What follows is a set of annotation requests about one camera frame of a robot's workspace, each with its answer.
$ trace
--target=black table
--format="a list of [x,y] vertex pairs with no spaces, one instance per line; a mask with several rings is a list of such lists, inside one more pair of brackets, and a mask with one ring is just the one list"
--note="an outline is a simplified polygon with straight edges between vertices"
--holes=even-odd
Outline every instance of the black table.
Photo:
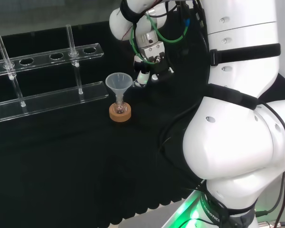
[[[181,28],[170,23],[162,33],[177,38]],[[104,81],[114,72],[135,79],[129,42],[116,40],[108,22],[73,27],[73,35],[76,46],[98,42],[105,53],[81,63],[83,84]],[[126,123],[109,118],[112,92],[107,99],[0,123],[0,228],[105,228],[190,194],[186,180],[164,159],[155,162],[160,127],[198,99],[206,80],[199,37],[191,31],[187,38],[186,43],[167,46],[174,78],[125,93],[132,107]],[[10,57],[68,47],[65,28],[3,41]],[[189,47],[185,57],[179,51],[182,45]],[[76,85],[70,64],[22,72],[18,81],[24,96]],[[0,101],[14,98],[8,77],[0,77]],[[285,79],[279,76],[262,99],[285,99]],[[176,124],[167,143],[168,156],[184,169],[179,132],[192,117]]]

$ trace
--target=acrylic test tube rack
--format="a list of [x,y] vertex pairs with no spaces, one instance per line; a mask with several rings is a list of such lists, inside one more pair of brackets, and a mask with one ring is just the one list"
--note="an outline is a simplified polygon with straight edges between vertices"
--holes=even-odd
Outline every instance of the acrylic test tube rack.
[[[82,85],[80,78],[79,61],[103,56],[104,52],[100,45],[75,47],[71,26],[67,25],[66,29],[70,48],[15,58],[9,58],[0,36],[0,52],[3,57],[3,60],[0,60],[0,76],[8,75],[17,95],[15,100],[0,102],[0,122],[108,97],[108,92],[102,81]],[[17,72],[64,63],[73,65],[76,87],[33,96],[22,96],[17,81]]]

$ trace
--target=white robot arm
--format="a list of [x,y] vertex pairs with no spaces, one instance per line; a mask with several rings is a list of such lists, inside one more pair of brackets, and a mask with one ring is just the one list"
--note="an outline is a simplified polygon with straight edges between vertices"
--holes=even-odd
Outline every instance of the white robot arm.
[[[153,3],[154,0],[128,0],[134,12],[142,12]],[[204,0],[202,3],[210,50],[278,43],[275,0]],[[160,5],[155,11],[157,15],[165,13]],[[165,19],[158,21],[158,27]],[[112,28],[119,23],[122,24],[119,29]],[[131,23],[118,10],[110,17],[110,27],[116,38],[129,39],[127,31]],[[138,34],[152,30],[145,17],[137,29]],[[274,83],[278,70],[278,56],[222,63],[211,66],[209,84],[259,98]],[[285,101],[269,105],[285,122]],[[251,110],[204,97],[186,130],[183,151],[192,171],[207,180],[209,193],[233,210],[254,205],[261,192],[285,171],[285,131],[263,105]],[[202,206],[199,215],[209,221]],[[258,227],[257,220],[249,227]]]

